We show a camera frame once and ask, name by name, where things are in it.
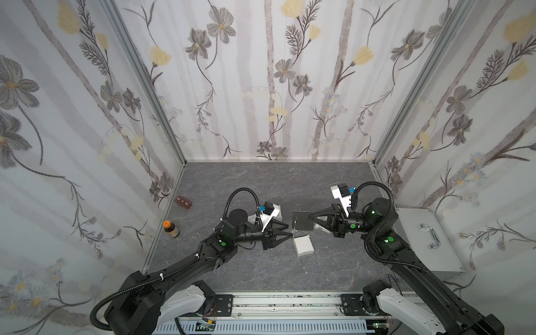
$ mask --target wall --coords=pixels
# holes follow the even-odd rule
[[[94,333],[179,165],[98,2],[0,7],[0,328]]]
[[[187,158],[262,161],[374,157],[456,5],[116,3]]]
[[[507,334],[536,325],[535,13],[477,1],[378,162],[399,206],[436,213],[467,270],[452,289]]]

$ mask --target gray tile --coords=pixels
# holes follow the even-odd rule
[[[239,187],[252,189],[261,204],[281,205],[283,222],[290,224],[292,211],[317,211],[329,207],[334,199],[330,187],[350,186],[374,180],[366,163],[200,163],[187,164],[178,194],[192,200],[188,210],[173,205],[168,219],[178,225],[180,236],[165,234],[152,260],[150,271],[162,269],[191,254],[197,243],[210,235],[218,224],[229,195]],[[381,196],[376,187],[360,192],[358,208]],[[236,195],[229,210],[242,208],[254,214],[255,202],[247,192]],[[298,257],[292,241],[272,250],[240,249],[219,269],[199,277],[215,291],[246,290],[347,290],[392,273],[370,259],[359,234],[344,239],[318,230],[310,232],[315,252]],[[408,286],[401,282],[401,287]]]

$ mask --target white square block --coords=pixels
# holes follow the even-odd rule
[[[315,248],[312,247],[309,235],[296,237],[292,239],[292,243],[294,244],[294,248],[296,248],[296,254],[298,257],[315,252]]]

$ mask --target wire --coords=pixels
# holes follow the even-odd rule
[[[244,248],[245,250],[251,250],[251,249],[253,249],[253,248],[255,247],[256,244],[257,244],[257,242],[253,242],[253,247],[251,247],[251,248],[243,247],[243,246],[241,246],[241,245],[238,244],[238,243],[237,243],[236,245],[238,245],[240,248]]]
[[[400,289],[400,286],[398,285],[397,280],[396,280],[390,273],[387,274],[387,278],[389,279],[389,285],[391,285],[391,278],[393,279],[394,283],[397,284],[398,290],[400,291],[400,295],[401,295],[401,296],[404,296],[404,295],[402,294],[402,290]]]
[[[178,318],[179,317],[175,318],[175,325],[177,326],[178,332],[181,333],[181,335],[186,335],[184,330],[182,330],[181,324],[178,322]]]
[[[149,284],[152,284],[154,282],[157,282],[157,281],[163,281],[165,278],[168,278],[170,276],[174,276],[177,273],[187,269],[188,267],[190,267],[192,264],[194,264],[195,262],[197,262],[199,260],[198,256],[194,256],[194,257],[196,257],[196,259],[193,259],[193,260],[189,261],[188,263],[186,263],[185,265],[179,267],[176,270],[170,271],[170,272],[166,273],[165,275],[162,275],[163,278],[162,277],[156,277],[156,278],[153,278],[151,280],[142,281],[141,283],[139,283],[137,285],[128,287],[128,288],[126,288],[124,290],[117,291],[116,293],[108,295],[106,298],[102,299],[98,304],[96,304],[95,307],[93,307],[93,309],[91,310],[91,313],[90,313],[91,324],[94,325],[95,327],[99,328],[99,329],[111,331],[112,329],[111,329],[109,324],[101,322],[99,319],[97,319],[97,312],[99,311],[99,309],[101,309],[108,302],[112,301],[113,299],[115,299],[115,298],[117,298],[117,297],[119,297],[119,296],[121,296],[123,294],[126,294],[126,293],[128,293],[130,291],[139,290],[139,289],[141,289],[141,288],[143,288],[143,287],[145,287],[145,286],[147,286]]]

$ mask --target chrome handle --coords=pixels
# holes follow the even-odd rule
[[[439,237],[437,237],[437,235],[436,235],[434,229],[433,229],[432,227],[428,226],[428,225],[425,225],[425,224],[421,224],[421,227],[422,227],[422,228],[426,228],[426,229],[428,229],[429,231],[431,231],[431,232],[432,232],[432,237],[433,237],[434,240],[437,242],[437,244],[431,243],[431,244],[430,244],[430,247],[431,247],[432,249],[437,249],[437,248],[439,248],[439,247],[441,246],[441,242],[439,241]]]

